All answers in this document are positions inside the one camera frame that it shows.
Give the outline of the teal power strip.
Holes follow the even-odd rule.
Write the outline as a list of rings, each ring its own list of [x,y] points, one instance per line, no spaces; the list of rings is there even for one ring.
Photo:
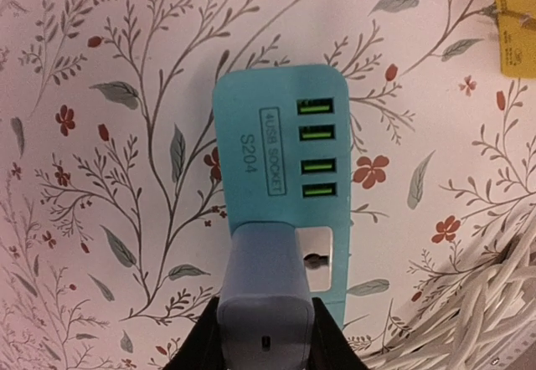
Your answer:
[[[325,64],[224,75],[213,93],[229,229],[279,222],[332,231],[331,284],[317,296],[337,323],[350,240],[348,87]]]

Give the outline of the yellow cube socket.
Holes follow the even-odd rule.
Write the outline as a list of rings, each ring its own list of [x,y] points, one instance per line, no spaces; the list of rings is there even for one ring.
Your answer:
[[[535,0],[495,0],[501,71],[507,77],[535,78]]]

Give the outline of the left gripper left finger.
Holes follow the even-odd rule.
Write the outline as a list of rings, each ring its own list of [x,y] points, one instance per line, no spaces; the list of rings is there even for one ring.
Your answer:
[[[219,298],[213,297],[163,370],[224,370],[226,364],[217,322]]]

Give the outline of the blue plug adapter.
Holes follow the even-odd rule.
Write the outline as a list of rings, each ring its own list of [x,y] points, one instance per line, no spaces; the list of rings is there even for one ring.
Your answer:
[[[305,368],[314,308],[294,227],[243,224],[231,241],[217,309],[227,368]]]

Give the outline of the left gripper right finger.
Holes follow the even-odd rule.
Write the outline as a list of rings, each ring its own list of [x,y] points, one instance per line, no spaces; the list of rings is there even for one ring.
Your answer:
[[[368,370],[349,346],[346,337],[323,301],[314,297],[315,311],[308,368],[313,370]]]

